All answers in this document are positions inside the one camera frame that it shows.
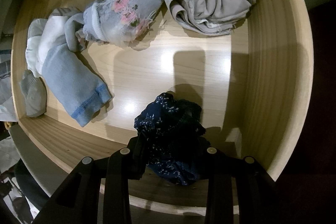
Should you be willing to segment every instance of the round gray button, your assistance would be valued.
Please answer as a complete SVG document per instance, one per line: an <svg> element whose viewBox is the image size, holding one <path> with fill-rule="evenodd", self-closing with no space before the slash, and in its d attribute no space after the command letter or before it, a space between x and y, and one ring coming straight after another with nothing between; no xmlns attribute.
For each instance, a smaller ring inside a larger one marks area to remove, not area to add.
<svg viewBox="0 0 336 224"><path fill-rule="evenodd" d="M120 150L120 153L122 155L127 155L129 152L130 152L130 150L128 148L123 148L123 149Z"/></svg>
<svg viewBox="0 0 336 224"><path fill-rule="evenodd" d="M85 158L82 160L82 163L84 163L84 164L89 164L90 162L92 162L92 158L90 158L90 157L85 157Z"/></svg>
<svg viewBox="0 0 336 224"><path fill-rule="evenodd" d="M216 153L217 153L217 149L214 148L214 147L209 147L209 148L207 149L207 152L208 152L209 154L216 154Z"/></svg>
<svg viewBox="0 0 336 224"><path fill-rule="evenodd" d="M245 161L246 161L248 164L252 164L252 163L254 163L254 158L248 156L248 157L245 158Z"/></svg>

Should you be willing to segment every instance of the light blue sock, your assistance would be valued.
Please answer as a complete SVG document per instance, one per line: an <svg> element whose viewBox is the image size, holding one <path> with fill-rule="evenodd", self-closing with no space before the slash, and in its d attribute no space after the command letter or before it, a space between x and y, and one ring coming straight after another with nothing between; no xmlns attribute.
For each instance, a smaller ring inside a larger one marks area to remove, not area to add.
<svg viewBox="0 0 336 224"><path fill-rule="evenodd" d="M48 51L42 76L67 113L82 127L112 99L106 84L69 50L66 43Z"/></svg>

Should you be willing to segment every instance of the sock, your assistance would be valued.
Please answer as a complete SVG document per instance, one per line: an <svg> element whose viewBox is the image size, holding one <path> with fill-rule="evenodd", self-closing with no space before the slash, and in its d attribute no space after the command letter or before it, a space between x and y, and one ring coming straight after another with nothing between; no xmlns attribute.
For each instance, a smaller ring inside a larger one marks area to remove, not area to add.
<svg viewBox="0 0 336 224"><path fill-rule="evenodd" d="M43 79L66 112L85 126L109 100L106 84L64 44L51 48L42 68Z"/></svg>
<svg viewBox="0 0 336 224"><path fill-rule="evenodd" d="M31 70L24 71L20 88L25 97L27 116L37 117L46 112L47 90L41 79L35 78Z"/></svg>

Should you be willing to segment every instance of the dark blue floral cloth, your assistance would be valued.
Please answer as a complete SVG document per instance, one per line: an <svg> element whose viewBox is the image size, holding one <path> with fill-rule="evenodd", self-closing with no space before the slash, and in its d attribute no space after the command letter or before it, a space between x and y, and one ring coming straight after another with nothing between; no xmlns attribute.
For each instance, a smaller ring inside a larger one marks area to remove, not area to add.
<svg viewBox="0 0 336 224"><path fill-rule="evenodd" d="M158 176L181 185L200 178L202 154L210 146L200 137L205 133L201 111L196 103L162 93L135 118L134 128L147 140L148 167Z"/></svg>

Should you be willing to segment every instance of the pink floral embroidery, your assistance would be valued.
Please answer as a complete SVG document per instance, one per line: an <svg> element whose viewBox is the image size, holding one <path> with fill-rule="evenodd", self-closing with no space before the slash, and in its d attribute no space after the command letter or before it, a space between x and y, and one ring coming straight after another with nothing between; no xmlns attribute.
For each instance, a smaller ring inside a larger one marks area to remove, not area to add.
<svg viewBox="0 0 336 224"><path fill-rule="evenodd" d="M127 9L127 4L129 0L115 0L112 6L112 10L116 13L120 13Z"/></svg>
<svg viewBox="0 0 336 224"><path fill-rule="evenodd" d="M121 15L121 19L120 19L120 22L121 24L123 25L126 25L126 24L130 24L131 22L134 22L137 18L137 14L135 13L135 11L132 9L129 9L128 11L124 12L122 15Z"/></svg>
<svg viewBox="0 0 336 224"><path fill-rule="evenodd" d="M135 28L135 35L136 36L141 35L147 29L147 26L148 26L148 20L143 20L139 22L139 24Z"/></svg>

